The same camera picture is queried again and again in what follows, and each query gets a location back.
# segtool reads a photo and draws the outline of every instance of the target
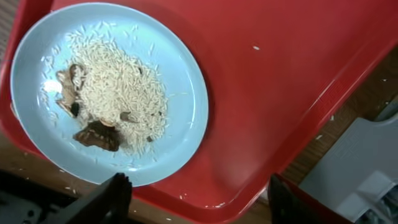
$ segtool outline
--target dark brown food piece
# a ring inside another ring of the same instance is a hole
[[[72,103],[72,106],[70,107],[70,112],[74,115],[75,118],[79,114],[79,109],[80,105],[78,103],[76,102]]]
[[[120,120],[127,121],[127,122],[130,122],[130,123],[138,123],[137,121],[134,121],[132,118],[130,118],[129,114],[131,114],[131,112],[122,112],[122,113],[120,113],[120,115],[119,115]]]
[[[111,152],[116,152],[120,145],[119,133],[115,127],[107,127],[100,121],[91,122],[73,138],[84,146],[98,146]]]

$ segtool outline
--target tray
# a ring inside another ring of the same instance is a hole
[[[10,110],[18,42],[78,0],[21,0],[1,69],[0,124],[43,157]],[[189,220],[231,222],[301,151],[398,38],[395,0],[117,0],[175,32],[201,66],[210,117],[197,153],[134,196]]]

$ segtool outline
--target brown mushroom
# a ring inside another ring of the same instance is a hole
[[[109,122],[109,121],[105,121],[105,119],[99,119],[99,121],[104,125],[104,126],[107,126],[107,127],[114,127],[114,125],[111,123],[111,122]]]
[[[131,114],[131,112],[122,112],[120,113],[119,117],[120,120],[122,121],[127,121],[130,123],[138,123],[137,121],[134,121],[129,115]]]
[[[83,130],[73,136],[82,145],[98,146],[102,149],[116,152],[119,149],[120,138],[115,127],[108,127],[101,121],[91,122]]]

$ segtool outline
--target plate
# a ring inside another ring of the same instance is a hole
[[[55,72],[66,69],[72,56],[65,38],[71,32],[114,39],[127,54],[157,69],[169,100],[165,133],[151,143],[153,150],[138,156],[73,140],[81,128],[55,103],[62,89]],[[172,175],[198,149],[208,119],[206,85],[183,42],[150,16],[108,3],[68,6],[36,23],[16,50],[11,94],[17,117],[36,147],[62,169],[96,184],[115,172],[125,173],[135,187]]]

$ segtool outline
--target gray plastic object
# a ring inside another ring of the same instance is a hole
[[[396,189],[397,159],[398,115],[357,118],[299,187],[351,222],[377,215],[382,221],[371,223],[393,223],[381,201]]]

